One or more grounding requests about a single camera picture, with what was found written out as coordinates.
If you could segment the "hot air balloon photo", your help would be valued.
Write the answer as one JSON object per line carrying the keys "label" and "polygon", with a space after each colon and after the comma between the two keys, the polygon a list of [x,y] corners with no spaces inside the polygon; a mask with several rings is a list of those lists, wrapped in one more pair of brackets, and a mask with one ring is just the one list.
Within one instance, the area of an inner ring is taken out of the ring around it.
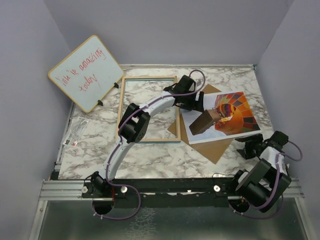
{"label": "hot air balloon photo", "polygon": [[243,91],[208,93],[203,111],[181,110],[189,144],[245,137],[261,128]]}

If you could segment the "blue wooden photo frame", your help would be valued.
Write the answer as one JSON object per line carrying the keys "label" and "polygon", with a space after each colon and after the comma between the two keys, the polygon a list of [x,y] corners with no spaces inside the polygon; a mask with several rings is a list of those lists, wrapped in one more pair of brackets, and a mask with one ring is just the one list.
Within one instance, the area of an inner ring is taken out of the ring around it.
{"label": "blue wooden photo frame", "polygon": [[[124,76],[122,78],[121,83],[121,92],[120,92],[120,100],[119,100],[119,108],[118,108],[118,117],[117,117],[117,131],[116,138],[118,137],[119,129],[121,128],[121,120],[125,115],[123,113],[124,106],[124,96],[126,90],[127,82],[173,82],[174,84],[178,83],[177,76]],[[163,104],[165,103],[165,95],[162,93],[160,96],[153,98],[152,100],[147,101],[140,105],[140,111],[137,111],[136,114],[142,113],[142,111],[148,111],[150,114],[150,118],[153,118],[155,115],[160,113],[161,111],[166,110],[169,106]],[[175,138],[142,138],[139,140],[139,143],[180,143],[181,142],[181,130],[180,130],[180,109],[175,106]]]}

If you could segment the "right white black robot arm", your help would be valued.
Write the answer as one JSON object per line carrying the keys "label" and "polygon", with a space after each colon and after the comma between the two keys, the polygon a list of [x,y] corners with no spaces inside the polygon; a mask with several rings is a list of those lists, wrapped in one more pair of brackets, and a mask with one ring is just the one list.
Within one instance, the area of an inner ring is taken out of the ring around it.
{"label": "right white black robot arm", "polygon": [[244,148],[237,150],[244,159],[258,158],[259,161],[250,171],[239,170],[229,189],[234,195],[243,197],[254,209],[265,213],[292,182],[284,166],[282,151],[289,137],[275,131],[268,139],[263,139],[259,133],[235,140],[244,143]]}

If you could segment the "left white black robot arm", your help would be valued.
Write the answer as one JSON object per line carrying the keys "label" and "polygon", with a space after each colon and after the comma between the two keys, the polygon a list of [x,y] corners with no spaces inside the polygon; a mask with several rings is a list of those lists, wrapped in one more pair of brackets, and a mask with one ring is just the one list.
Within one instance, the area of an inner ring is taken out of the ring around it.
{"label": "left white black robot arm", "polygon": [[196,81],[190,75],[183,75],[177,83],[165,87],[160,95],[146,103],[131,103],[127,107],[118,124],[118,137],[112,152],[105,160],[103,169],[94,172],[90,177],[97,196],[106,197],[110,193],[110,187],[116,186],[112,181],[121,162],[130,148],[144,138],[150,119],[173,106],[187,111],[204,110],[204,92],[197,89]]}

